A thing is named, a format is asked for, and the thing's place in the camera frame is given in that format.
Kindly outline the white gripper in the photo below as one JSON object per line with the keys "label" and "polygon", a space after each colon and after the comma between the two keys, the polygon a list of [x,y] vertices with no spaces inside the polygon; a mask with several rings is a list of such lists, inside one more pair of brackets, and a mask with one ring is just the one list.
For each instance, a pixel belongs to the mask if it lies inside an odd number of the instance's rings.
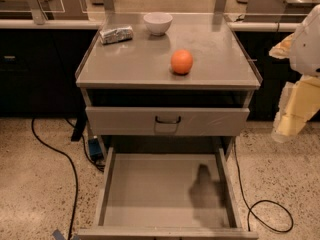
{"label": "white gripper", "polygon": [[282,89],[272,138],[284,143],[296,137],[306,123],[320,111],[320,5],[315,6],[294,34],[285,37],[269,51],[276,59],[287,59],[302,76]]}

